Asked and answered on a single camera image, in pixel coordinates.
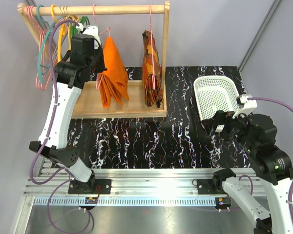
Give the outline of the orange trousers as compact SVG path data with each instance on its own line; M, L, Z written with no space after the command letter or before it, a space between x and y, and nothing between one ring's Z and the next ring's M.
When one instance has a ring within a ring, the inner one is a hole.
M106 38L103 54L107 70L97 74L96 85L100 91L102 106L109 108L112 100L123 105L123 99L129 100L128 75L112 37Z

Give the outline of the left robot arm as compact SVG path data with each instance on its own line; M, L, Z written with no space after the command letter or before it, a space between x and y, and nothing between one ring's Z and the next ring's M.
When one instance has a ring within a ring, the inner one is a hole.
M74 189L86 194L96 189L95 173L80 158L80 150L69 146L67 134L75 104L90 80L92 72L106 70L102 46L91 35L72 37L71 50L54 68L56 87L53 88L51 105L44 129L29 149L67 169L74 180Z

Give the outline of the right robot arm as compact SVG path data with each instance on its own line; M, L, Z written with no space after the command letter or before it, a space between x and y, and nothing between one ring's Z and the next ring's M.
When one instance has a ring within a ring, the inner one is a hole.
M255 234L293 234L293 165L290 157L275 145L277 127L266 115L247 116L217 111L203 123L210 134L231 137L248 156L251 168L264 188L269 209L245 190L231 169L216 171L212 188L229 195L250 220Z

